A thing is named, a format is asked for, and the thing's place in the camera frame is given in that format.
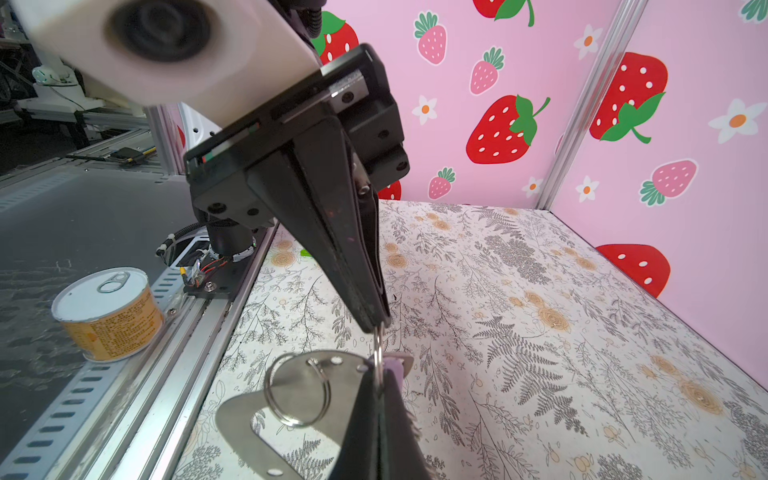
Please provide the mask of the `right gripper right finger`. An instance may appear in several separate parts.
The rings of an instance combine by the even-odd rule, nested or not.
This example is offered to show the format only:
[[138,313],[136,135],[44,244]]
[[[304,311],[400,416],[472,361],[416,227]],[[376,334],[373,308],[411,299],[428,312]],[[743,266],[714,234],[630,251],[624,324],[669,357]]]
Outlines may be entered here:
[[379,413],[379,478],[385,480],[429,480],[430,472],[395,374],[386,370],[383,377]]

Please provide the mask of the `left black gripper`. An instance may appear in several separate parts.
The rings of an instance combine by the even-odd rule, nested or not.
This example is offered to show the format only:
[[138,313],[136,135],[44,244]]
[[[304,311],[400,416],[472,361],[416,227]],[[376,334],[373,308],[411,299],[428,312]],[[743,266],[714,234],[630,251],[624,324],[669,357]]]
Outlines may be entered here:
[[197,213],[256,229],[273,215],[365,333],[390,324],[374,192],[410,171],[386,69],[363,43],[186,153]]

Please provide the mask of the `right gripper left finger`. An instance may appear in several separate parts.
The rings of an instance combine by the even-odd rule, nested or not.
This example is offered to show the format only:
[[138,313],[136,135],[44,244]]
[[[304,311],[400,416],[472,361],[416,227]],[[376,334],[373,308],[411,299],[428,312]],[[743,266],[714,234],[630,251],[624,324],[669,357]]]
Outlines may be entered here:
[[374,373],[361,380],[330,480],[374,480],[379,473],[379,395]]

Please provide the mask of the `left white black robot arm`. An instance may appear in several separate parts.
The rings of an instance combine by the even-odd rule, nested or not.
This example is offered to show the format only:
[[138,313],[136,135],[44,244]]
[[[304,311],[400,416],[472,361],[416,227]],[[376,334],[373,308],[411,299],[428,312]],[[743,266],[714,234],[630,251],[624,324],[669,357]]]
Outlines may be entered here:
[[311,70],[261,105],[235,92],[238,112],[185,157],[196,217],[227,259],[281,222],[373,333],[390,321],[378,195],[410,168],[384,64],[367,44],[320,53],[331,26],[321,1],[270,1],[266,15],[266,71],[297,64],[291,44],[309,54]]

